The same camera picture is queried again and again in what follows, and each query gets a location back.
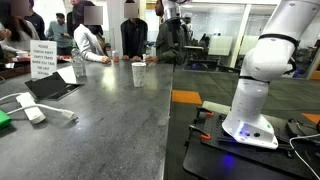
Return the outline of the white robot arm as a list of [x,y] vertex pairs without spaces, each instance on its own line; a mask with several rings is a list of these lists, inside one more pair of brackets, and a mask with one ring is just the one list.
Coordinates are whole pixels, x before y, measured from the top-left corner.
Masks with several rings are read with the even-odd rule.
[[261,114],[269,84],[287,71],[299,39],[320,11],[320,0],[281,0],[242,63],[223,130],[239,143],[276,149],[271,123]]

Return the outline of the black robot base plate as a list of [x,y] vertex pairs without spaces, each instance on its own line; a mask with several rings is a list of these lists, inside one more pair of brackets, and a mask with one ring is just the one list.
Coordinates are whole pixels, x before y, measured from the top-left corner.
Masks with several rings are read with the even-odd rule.
[[316,180],[312,171],[295,154],[289,139],[276,131],[277,149],[254,147],[236,142],[221,127],[224,114],[196,109],[194,125],[211,135],[210,140],[200,138],[200,133],[189,129],[187,150],[183,168],[205,180],[217,177],[221,180],[266,179],[267,173],[279,174],[297,180]]

